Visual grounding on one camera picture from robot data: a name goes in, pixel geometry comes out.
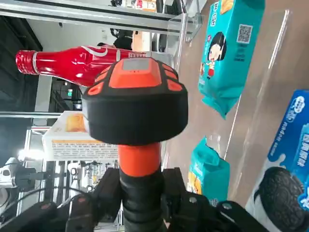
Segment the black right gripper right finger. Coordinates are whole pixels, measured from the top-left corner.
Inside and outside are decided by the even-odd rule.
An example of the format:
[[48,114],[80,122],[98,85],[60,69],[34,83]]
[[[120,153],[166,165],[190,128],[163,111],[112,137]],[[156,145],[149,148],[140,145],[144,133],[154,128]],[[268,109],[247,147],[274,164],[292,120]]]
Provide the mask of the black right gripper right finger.
[[266,232],[253,216],[233,201],[212,206],[203,195],[188,192],[179,168],[164,169],[161,195],[169,232]]

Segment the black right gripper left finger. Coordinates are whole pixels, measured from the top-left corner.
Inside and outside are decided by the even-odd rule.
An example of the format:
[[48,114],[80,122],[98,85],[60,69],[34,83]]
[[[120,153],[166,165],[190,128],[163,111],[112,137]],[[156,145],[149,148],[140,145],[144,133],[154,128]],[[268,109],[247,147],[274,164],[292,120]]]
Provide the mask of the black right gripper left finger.
[[121,204],[118,169],[108,168],[93,191],[77,190],[78,195],[63,204],[43,201],[16,217],[1,214],[2,232],[92,232],[100,222],[113,223]]

